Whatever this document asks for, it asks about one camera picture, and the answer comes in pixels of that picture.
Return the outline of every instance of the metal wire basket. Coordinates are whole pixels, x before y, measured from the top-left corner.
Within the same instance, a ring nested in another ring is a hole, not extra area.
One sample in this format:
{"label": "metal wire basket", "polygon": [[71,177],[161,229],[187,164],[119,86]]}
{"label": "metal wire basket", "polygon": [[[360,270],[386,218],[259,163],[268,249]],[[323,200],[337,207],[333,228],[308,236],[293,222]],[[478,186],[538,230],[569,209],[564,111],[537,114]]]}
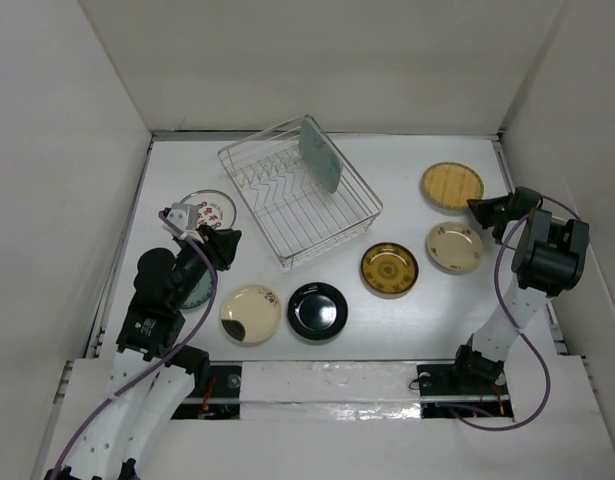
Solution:
{"label": "metal wire basket", "polygon": [[[299,149],[303,122],[342,163],[334,193],[324,188]],[[218,152],[249,212],[282,266],[291,269],[367,230],[382,202],[309,115]]]}

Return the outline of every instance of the gold patterned plate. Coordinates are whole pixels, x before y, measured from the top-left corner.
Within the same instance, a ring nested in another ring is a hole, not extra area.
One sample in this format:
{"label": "gold patterned plate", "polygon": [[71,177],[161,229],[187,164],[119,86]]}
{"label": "gold patterned plate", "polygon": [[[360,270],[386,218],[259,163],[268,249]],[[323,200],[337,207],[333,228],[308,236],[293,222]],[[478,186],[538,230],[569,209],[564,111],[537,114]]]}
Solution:
{"label": "gold patterned plate", "polygon": [[363,255],[360,272],[367,284],[380,293],[398,295],[414,286],[418,263],[397,243],[378,243]]}
{"label": "gold patterned plate", "polygon": [[443,208],[463,210],[467,200],[483,198],[485,186],[480,176],[460,163],[437,163],[423,174],[423,191],[427,197]]}
{"label": "gold patterned plate", "polygon": [[471,227],[458,222],[436,225],[427,235],[427,251],[443,268],[471,272],[483,256],[483,242]]}

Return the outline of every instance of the plate rim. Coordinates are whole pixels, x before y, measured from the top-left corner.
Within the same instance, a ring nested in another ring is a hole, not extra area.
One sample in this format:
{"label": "plate rim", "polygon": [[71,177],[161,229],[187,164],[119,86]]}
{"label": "plate rim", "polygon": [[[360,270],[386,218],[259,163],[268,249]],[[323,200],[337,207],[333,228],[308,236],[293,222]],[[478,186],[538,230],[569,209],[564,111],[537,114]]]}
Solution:
{"label": "plate rim", "polygon": [[236,204],[234,203],[234,200],[229,195],[227,195],[225,192],[221,192],[220,190],[214,190],[214,189],[197,190],[195,192],[190,193],[189,195],[186,195],[178,203],[185,203],[190,198],[198,197],[205,193],[215,193],[221,197],[224,197],[229,202],[232,210],[234,211],[234,219],[232,220],[231,225],[229,225],[228,227],[225,227],[225,229],[229,229],[233,227],[236,224],[236,217],[238,216],[238,209],[236,208]]}
{"label": "plate rim", "polygon": [[[370,250],[376,248],[376,247],[380,247],[381,245],[395,245],[398,248],[402,248],[405,252],[407,252],[409,254],[409,256],[411,257],[411,259],[414,262],[414,279],[411,282],[411,285],[409,287],[407,287],[405,290],[401,291],[401,292],[383,292],[382,290],[377,289],[376,287],[374,287],[371,282],[369,280],[367,280],[367,278],[365,277],[365,272],[363,271],[363,263],[365,262],[365,257],[367,257],[367,254],[369,253]],[[407,293],[409,290],[411,290],[414,285],[416,285],[416,282],[418,281],[418,275],[420,274],[420,267],[418,266],[418,260],[416,260],[416,257],[414,256],[413,253],[411,253],[411,251],[407,248],[404,247],[403,245],[401,245],[400,243],[396,243],[396,242],[378,242],[375,243],[374,245],[372,245],[371,247],[369,247],[367,250],[365,250],[365,253],[363,253],[363,256],[360,259],[360,276],[363,278],[363,280],[367,283],[367,285],[374,291],[384,294],[384,295],[402,295],[404,293]]]}
{"label": "plate rim", "polygon": [[[445,265],[443,265],[442,263],[440,263],[438,261],[438,257],[435,256],[432,252],[431,252],[431,247],[429,246],[429,240],[434,237],[434,232],[436,232],[436,230],[438,229],[438,227],[441,227],[442,225],[447,225],[447,224],[453,224],[453,225],[460,225],[462,227],[465,227],[466,229],[470,230],[471,232],[473,232],[473,234],[476,236],[476,238],[478,238],[478,240],[480,241],[480,246],[481,246],[481,252],[480,252],[480,258],[478,259],[477,262],[475,262],[475,265],[471,268],[461,268],[459,270],[447,267]],[[485,253],[485,245],[483,243],[483,239],[481,238],[481,236],[478,234],[478,232],[476,232],[472,227],[470,227],[469,225],[467,225],[466,223],[462,223],[462,222],[456,222],[453,220],[447,220],[445,222],[440,222],[436,225],[434,225],[429,232],[427,233],[427,236],[425,238],[425,247],[427,249],[427,252],[429,253],[429,256],[432,258],[432,260],[440,267],[442,267],[443,269],[449,271],[449,272],[457,272],[457,273],[468,273],[468,272],[473,272],[474,270],[476,270],[479,266],[480,263],[482,262],[483,259],[483,255]]]}
{"label": "plate rim", "polygon": [[[275,329],[272,332],[272,334],[270,336],[268,336],[267,338],[264,338],[262,340],[257,340],[257,341],[253,341],[253,342],[245,342],[243,340],[238,340],[234,337],[232,337],[231,335],[229,335],[229,332],[227,332],[227,330],[225,329],[225,326],[223,325],[223,320],[229,320],[227,318],[223,318],[223,308],[225,307],[225,303],[227,302],[227,300],[232,299],[236,293],[244,290],[245,288],[251,288],[251,287],[256,287],[256,288],[263,288],[269,292],[271,292],[274,297],[276,297],[276,299],[278,300],[278,307],[274,308],[274,310],[278,310],[278,319],[275,322]],[[266,285],[262,285],[260,283],[248,283],[245,285],[242,285],[240,287],[235,288],[234,290],[232,290],[231,292],[229,292],[225,298],[223,299],[222,303],[220,304],[220,310],[218,312],[218,320],[223,328],[223,330],[225,330],[225,333],[227,333],[227,335],[229,335],[229,338],[232,338],[233,340],[237,341],[238,343],[241,344],[246,344],[246,345],[257,345],[259,343],[264,343],[267,340],[269,340],[271,337],[273,337],[276,332],[278,331],[278,328],[280,327],[280,324],[282,323],[282,316],[283,316],[283,308],[282,308],[282,302],[280,300],[280,297],[278,296],[278,294],[276,292],[274,292],[271,288],[269,288]]]}
{"label": "plate rim", "polygon": [[[298,320],[298,317],[295,313],[295,304],[297,304],[297,300],[301,296],[305,296],[304,291],[313,288],[316,286],[317,288],[326,287],[327,289],[331,289],[335,296],[338,296],[338,300],[336,298],[332,298],[332,296],[328,293],[325,294],[330,300],[334,302],[336,305],[336,318],[332,322],[332,324],[324,330],[311,330],[307,328],[302,322]],[[306,338],[307,340],[312,341],[322,341],[329,340],[340,334],[340,332],[345,328],[347,324],[347,319],[349,318],[349,304],[347,303],[347,299],[345,295],[334,287],[333,285],[325,282],[309,282],[301,287],[297,288],[294,293],[291,294],[289,300],[287,301],[287,320],[289,321],[289,325],[292,329],[301,337]]]}
{"label": "plate rim", "polygon": [[480,175],[478,175],[478,172],[476,172],[476,170],[474,170],[473,168],[471,168],[469,165],[465,165],[464,163],[459,163],[459,162],[438,162],[438,163],[434,163],[433,165],[430,165],[429,167],[427,167],[427,169],[423,172],[422,177],[420,177],[420,185],[422,187],[423,192],[425,193],[425,196],[427,197],[427,199],[432,202],[434,205],[437,205],[439,207],[442,208],[446,208],[447,210],[467,210],[469,208],[469,205],[465,205],[464,207],[453,207],[451,205],[447,205],[446,203],[442,203],[439,202],[438,200],[436,200],[434,197],[432,197],[429,192],[427,191],[427,189],[425,188],[425,177],[427,177],[427,174],[429,173],[429,171],[432,168],[436,168],[440,165],[456,165],[459,167],[464,168],[465,170],[471,172],[474,174],[474,176],[476,177],[476,179],[478,180],[478,184],[480,185],[480,198],[478,198],[478,200],[481,200],[483,198],[483,196],[485,195],[485,183],[483,182],[483,179]]}

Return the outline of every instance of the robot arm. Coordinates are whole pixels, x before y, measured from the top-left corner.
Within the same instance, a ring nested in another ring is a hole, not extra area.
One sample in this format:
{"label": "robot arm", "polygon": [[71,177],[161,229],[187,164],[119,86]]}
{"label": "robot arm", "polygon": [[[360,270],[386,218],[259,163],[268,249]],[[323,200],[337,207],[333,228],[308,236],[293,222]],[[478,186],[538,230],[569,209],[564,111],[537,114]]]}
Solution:
{"label": "robot arm", "polygon": [[[216,231],[207,226],[196,229],[197,209],[173,204],[164,213],[169,222],[194,239],[216,270],[229,269],[241,232]],[[177,243],[181,246],[177,256],[156,248],[138,261],[136,292],[118,336],[118,350],[103,397],[109,405],[74,445],[62,470],[50,470],[46,479],[138,479],[141,460],[148,456],[175,409],[195,387],[207,386],[209,355],[185,346],[161,369],[119,398],[114,397],[114,392],[174,348],[185,323],[180,307],[207,271],[187,242],[179,239]]]}
{"label": "robot arm", "polygon": [[503,372],[520,331],[551,298],[576,286],[585,265],[589,225],[580,220],[565,224],[553,220],[550,212],[540,208],[542,197],[537,192],[518,188],[513,195],[468,203],[484,228],[494,227],[492,236],[498,243],[510,221],[527,217],[512,260],[515,276],[503,295],[516,325],[499,305],[459,347],[453,364],[419,367],[419,378],[426,377],[420,384],[422,395],[464,395],[492,385]]}

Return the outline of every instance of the black plate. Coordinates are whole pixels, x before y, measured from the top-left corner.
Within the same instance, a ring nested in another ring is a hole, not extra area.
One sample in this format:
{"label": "black plate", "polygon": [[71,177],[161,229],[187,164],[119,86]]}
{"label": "black plate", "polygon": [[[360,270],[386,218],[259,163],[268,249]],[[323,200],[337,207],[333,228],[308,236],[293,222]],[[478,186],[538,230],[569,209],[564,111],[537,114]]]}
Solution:
{"label": "black plate", "polygon": [[309,340],[327,340],[338,335],[347,323],[347,312],[343,294],[326,283],[303,285],[287,305],[289,324]]}

